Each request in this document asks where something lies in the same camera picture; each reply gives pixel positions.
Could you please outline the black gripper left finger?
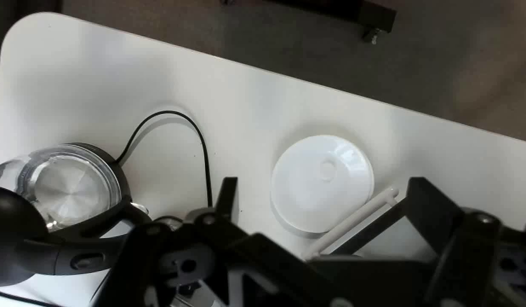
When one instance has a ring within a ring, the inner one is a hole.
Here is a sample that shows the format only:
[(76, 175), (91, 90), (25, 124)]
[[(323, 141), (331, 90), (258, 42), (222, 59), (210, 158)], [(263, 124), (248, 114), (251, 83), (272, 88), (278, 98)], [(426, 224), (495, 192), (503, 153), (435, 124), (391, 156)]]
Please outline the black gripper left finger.
[(224, 177), (220, 182), (220, 189), (214, 204), (214, 214), (217, 219), (229, 221), (232, 218), (232, 207), (236, 199), (236, 177)]

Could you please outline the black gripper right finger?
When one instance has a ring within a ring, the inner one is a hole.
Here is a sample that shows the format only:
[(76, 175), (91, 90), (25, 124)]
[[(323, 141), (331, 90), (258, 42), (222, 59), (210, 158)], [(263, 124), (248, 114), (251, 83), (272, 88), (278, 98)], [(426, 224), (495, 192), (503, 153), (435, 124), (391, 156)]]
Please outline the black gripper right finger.
[(338, 241), (331, 253), (438, 257), (464, 211), (425, 177), (409, 177), (404, 195)]

